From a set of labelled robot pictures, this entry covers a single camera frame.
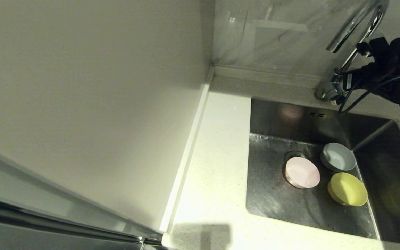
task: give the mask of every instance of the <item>kitchen sink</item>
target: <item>kitchen sink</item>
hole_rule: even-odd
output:
[[[335,172],[319,155],[337,142],[353,150],[348,173],[368,190],[360,207],[342,206],[327,191]],[[319,185],[298,189],[284,178],[285,156],[298,151],[320,171]],[[253,99],[246,208],[255,215],[400,243],[400,130],[393,120]]]

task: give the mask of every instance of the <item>bowl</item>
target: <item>bowl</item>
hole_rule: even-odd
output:
[[[320,173],[316,165],[302,157],[293,157],[287,161],[285,177],[297,188],[315,187],[320,182]]]
[[[328,183],[328,192],[333,200],[344,206],[362,206],[368,199],[364,184],[348,173],[333,175]]]
[[[356,158],[353,152],[338,143],[325,145],[320,154],[320,160],[325,167],[334,172],[349,171],[356,166]]]

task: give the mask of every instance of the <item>pink bowl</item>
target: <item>pink bowl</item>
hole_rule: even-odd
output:
[[[285,177],[297,188],[315,187],[320,182],[320,173],[316,165],[302,157],[293,157],[287,161]]]

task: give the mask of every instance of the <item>yellow bowl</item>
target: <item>yellow bowl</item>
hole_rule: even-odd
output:
[[[362,206],[368,199],[364,184],[347,173],[333,175],[328,183],[328,192],[337,203],[345,206]]]

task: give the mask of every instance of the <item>gray bowl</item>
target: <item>gray bowl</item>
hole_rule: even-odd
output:
[[[334,172],[350,171],[356,166],[356,158],[353,152],[338,143],[325,145],[320,154],[320,160],[325,167]]]

